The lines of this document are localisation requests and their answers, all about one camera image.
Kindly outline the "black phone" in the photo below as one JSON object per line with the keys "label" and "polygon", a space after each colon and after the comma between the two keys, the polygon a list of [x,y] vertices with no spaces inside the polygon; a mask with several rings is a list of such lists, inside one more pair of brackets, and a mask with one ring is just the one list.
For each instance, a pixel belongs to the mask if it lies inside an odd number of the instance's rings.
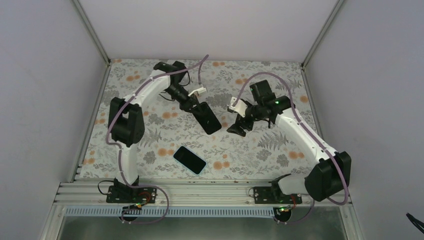
{"label": "black phone", "polygon": [[173,158],[195,175],[200,175],[207,162],[185,146],[180,146],[173,154]]}
{"label": "black phone", "polygon": [[219,131],[222,125],[207,102],[201,102],[192,113],[206,134],[212,135]]}

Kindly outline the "aluminium rail front frame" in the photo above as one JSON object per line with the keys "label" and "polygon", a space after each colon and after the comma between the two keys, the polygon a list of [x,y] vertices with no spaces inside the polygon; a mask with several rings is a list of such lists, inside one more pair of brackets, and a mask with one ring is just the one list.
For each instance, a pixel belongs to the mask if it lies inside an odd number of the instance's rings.
{"label": "aluminium rail front frame", "polygon": [[[164,190],[159,192],[157,207],[254,207],[254,186],[266,186],[268,181],[194,181],[159,179],[154,182]],[[54,205],[106,205],[109,184],[97,180],[61,183],[54,198]]]}

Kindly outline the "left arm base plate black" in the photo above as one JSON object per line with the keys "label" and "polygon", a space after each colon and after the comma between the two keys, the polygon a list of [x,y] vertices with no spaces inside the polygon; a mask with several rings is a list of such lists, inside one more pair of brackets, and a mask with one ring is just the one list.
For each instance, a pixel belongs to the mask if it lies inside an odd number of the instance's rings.
{"label": "left arm base plate black", "polygon": [[107,203],[154,204],[157,189],[154,187],[130,188],[110,186],[106,196]]}

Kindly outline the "black phone in blue case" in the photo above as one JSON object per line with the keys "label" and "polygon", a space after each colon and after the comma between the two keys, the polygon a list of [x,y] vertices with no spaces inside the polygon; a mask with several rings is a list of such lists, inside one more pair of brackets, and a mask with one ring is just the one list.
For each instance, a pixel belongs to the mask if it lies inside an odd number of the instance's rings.
{"label": "black phone in blue case", "polygon": [[173,158],[195,175],[200,175],[207,162],[185,146],[180,146],[173,154]]}

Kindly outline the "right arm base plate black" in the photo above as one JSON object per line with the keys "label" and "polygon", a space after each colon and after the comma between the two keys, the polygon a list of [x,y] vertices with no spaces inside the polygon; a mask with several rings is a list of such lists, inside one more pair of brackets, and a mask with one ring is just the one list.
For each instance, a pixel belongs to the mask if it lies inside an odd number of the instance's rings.
{"label": "right arm base plate black", "polygon": [[252,188],[255,204],[302,204],[302,197],[298,194],[283,194],[282,191],[271,186],[255,186]]}

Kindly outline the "aluminium frame post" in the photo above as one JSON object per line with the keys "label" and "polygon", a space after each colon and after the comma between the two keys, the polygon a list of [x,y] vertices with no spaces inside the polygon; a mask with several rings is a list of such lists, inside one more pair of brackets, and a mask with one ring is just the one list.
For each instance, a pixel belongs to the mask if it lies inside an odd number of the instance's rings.
{"label": "aluminium frame post", "polygon": [[100,53],[103,61],[105,62],[105,64],[107,66],[110,65],[110,58],[108,57],[108,54],[105,51],[105,48],[103,46],[103,44],[101,43],[91,21],[89,20],[89,17],[86,13],[86,11],[84,10],[81,1],[80,0],[71,0],[71,2],[73,3],[79,17],[81,18],[84,27],[86,28],[89,36],[91,37],[94,45],[96,46],[97,51]]}
{"label": "aluminium frame post", "polygon": [[309,49],[307,55],[305,56],[303,62],[302,62],[302,67],[306,68],[306,66],[309,64],[310,60],[312,59],[315,51],[317,50],[318,46],[320,45],[321,41],[323,40],[323,38],[325,37],[328,29],[330,28],[330,26],[332,25],[334,19],[336,18],[340,8],[344,5],[344,0],[337,0],[335,5],[333,6],[329,16],[327,17],[324,25],[322,26],[321,30],[319,31],[316,39],[314,40],[311,48]]}

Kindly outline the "left aluminium frame post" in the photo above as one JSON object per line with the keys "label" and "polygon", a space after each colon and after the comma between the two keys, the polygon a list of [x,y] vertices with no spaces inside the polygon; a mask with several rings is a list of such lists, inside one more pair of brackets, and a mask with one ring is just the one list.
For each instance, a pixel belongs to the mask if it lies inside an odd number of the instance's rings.
{"label": "left aluminium frame post", "polygon": [[91,37],[94,45],[96,46],[97,51],[100,53],[103,61],[105,62],[105,64],[107,66],[110,65],[110,58],[108,57],[108,54],[105,51],[105,48],[103,46],[103,44],[101,43],[91,21],[89,20],[89,17],[86,13],[86,11],[84,10],[81,1],[80,0],[71,0],[71,2],[73,3],[79,17],[81,18],[84,27],[86,28],[89,36]]}

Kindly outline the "floral patterned table mat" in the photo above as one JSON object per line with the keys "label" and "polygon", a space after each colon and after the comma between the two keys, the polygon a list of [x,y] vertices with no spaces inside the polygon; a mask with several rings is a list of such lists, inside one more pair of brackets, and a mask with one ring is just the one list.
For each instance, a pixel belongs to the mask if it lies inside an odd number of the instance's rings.
{"label": "floral patterned table mat", "polygon": [[316,127],[302,68],[296,62],[205,61],[192,68],[180,85],[196,93],[199,105],[180,104],[161,92],[142,106],[145,132],[133,145],[136,175],[141,179],[274,179],[306,175],[313,169],[294,138],[267,120],[255,122],[245,136],[228,132],[237,115],[228,112],[232,97],[251,104],[249,86],[267,80],[276,97],[292,96],[300,116]]}

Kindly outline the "black object at right edge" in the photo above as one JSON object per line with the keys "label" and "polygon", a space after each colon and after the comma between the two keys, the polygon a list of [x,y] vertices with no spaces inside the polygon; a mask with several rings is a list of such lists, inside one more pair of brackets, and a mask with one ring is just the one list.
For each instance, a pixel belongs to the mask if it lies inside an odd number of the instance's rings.
{"label": "black object at right edge", "polygon": [[419,219],[415,218],[412,214],[406,213],[407,219],[421,232],[424,234],[424,223]]}

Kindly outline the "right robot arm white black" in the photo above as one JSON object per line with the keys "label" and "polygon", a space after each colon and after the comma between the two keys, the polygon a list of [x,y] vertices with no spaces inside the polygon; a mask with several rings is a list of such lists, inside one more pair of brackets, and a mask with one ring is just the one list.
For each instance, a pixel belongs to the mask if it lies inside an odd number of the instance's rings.
{"label": "right robot arm white black", "polygon": [[272,200],[282,204],[290,195],[301,194],[321,202],[343,191],[344,200],[340,204],[345,204],[349,197],[350,155],[328,145],[303,120],[291,97],[277,97],[267,80],[253,83],[249,89],[255,104],[240,95],[233,96],[227,110],[237,113],[237,117],[227,131],[244,137],[255,122],[267,121],[288,134],[311,166],[308,173],[290,173],[274,179],[270,191]]}

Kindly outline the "right aluminium frame post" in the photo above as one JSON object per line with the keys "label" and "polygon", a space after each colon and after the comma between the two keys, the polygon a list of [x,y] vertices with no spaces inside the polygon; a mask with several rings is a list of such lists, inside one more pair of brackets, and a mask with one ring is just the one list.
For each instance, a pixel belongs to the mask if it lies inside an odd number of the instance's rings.
{"label": "right aluminium frame post", "polygon": [[330,26],[332,25],[334,19],[336,18],[340,8],[344,5],[344,0],[337,0],[335,5],[333,6],[329,16],[327,17],[324,25],[322,26],[321,30],[319,31],[316,39],[314,40],[311,48],[309,49],[307,55],[305,56],[303,62],[302,62],[302,67],[306,68],[306,66],[309,64],[310,60],[312,59],[315,51],[317,50],[318,46],[320,45],[321,41],[323,40],[323,38],[325,37],[328,29],[330,28]]}

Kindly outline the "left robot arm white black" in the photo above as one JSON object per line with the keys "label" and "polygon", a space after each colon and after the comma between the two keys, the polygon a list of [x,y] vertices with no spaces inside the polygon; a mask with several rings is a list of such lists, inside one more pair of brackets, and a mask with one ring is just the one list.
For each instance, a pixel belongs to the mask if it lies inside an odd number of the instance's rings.
{"label": "left robot arm white black", "polygon": [[139,197],[136,145],[145,133],[143,104],[149,104],[161,92],[166,92],[179,103],[182,111],[204,113],[197,97],[180,84],[188,71],[189,68],[180,61],[173,64],[159,62],[135,91],[124,98],[111,100],[105,141],[117,147],[118,174],[113,180],[110,196],[117,193],[128,203]]}

